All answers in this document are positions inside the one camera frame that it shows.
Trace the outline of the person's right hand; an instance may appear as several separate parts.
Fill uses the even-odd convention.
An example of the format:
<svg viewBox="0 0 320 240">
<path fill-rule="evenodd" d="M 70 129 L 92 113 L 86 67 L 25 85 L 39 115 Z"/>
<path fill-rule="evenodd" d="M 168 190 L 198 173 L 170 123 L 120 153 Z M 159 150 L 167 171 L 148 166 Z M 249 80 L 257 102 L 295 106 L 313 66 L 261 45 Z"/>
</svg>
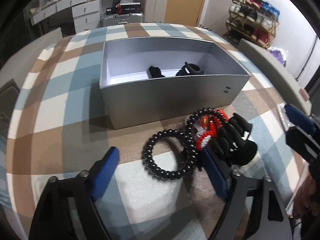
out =
<svg viewBox="0 0 320 240">
<path fill-rule="evenodd" d="M 293 217 L 302 217 L 308 211 L 311 211 L 313 216 L 319 215 L 319 203 L 311 200 L 311 197 L 316 193 L 316 182 L 308 173 L 306 179 L 299 187 L 294 198 Z"/>
</svg>

